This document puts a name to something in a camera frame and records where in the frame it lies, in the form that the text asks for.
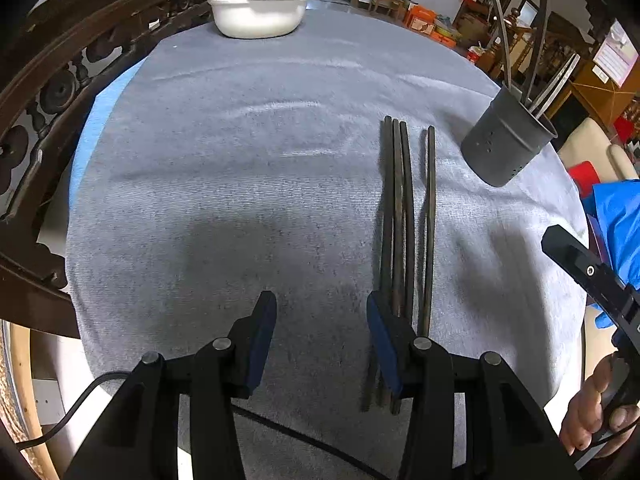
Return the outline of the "person right hand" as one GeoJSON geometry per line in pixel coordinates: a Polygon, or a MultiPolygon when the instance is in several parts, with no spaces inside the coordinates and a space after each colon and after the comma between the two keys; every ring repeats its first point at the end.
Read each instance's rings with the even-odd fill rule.
{"type": "MultiPolygon", "coordinates": [[[[582,451],[591,444],[592,436],[601,429],[603,422],[602,394],[612,380],[612,357],[610,354],[603,358],[591,376],[582,384],[582,388],[576,393],[567,407],[560,431],[560,440],[572,455],[575,451],[582,451]]],[[[635,422],[639,417],[637,405],[626,405],[616,408],[608,420],[611,431],[617,432],[635,422]]],[[[597,458],[606,457],[621,448],[632,435],[632,430],[620,434],[615,439],[608,441],[604,448],[600,449],[597,458]]]]}

